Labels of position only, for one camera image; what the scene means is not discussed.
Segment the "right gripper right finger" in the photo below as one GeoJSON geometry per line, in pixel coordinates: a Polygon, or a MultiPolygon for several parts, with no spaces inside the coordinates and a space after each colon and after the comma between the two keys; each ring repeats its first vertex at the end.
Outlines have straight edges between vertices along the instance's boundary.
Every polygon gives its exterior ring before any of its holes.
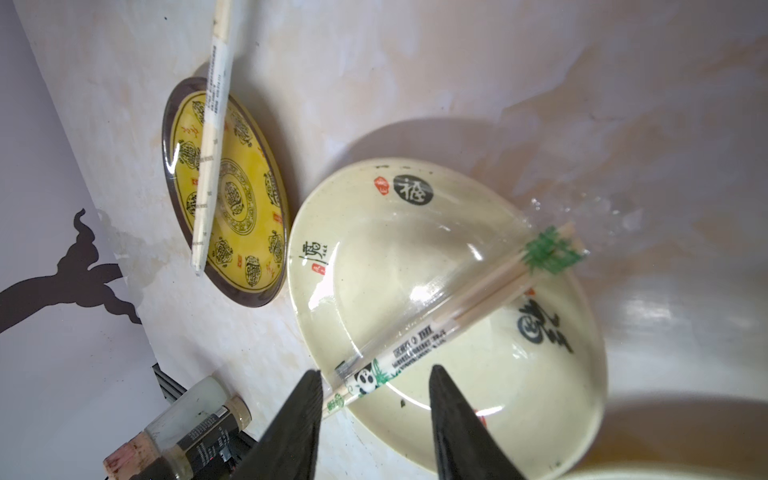
{"type": "Polygon", "coordinates": [[[440,479],[521,479],[446,369],[435,365],[429,378],[431,419],[440,479]]]}

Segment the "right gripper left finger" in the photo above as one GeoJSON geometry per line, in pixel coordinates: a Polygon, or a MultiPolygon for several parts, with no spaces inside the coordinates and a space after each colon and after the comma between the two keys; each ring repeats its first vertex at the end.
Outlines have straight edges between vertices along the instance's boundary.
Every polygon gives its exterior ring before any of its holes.
{"type": "Polygon", "coordinates": [[[307,370],[231,479],[313,479],[322,421],[318,370],[307,370]]]}

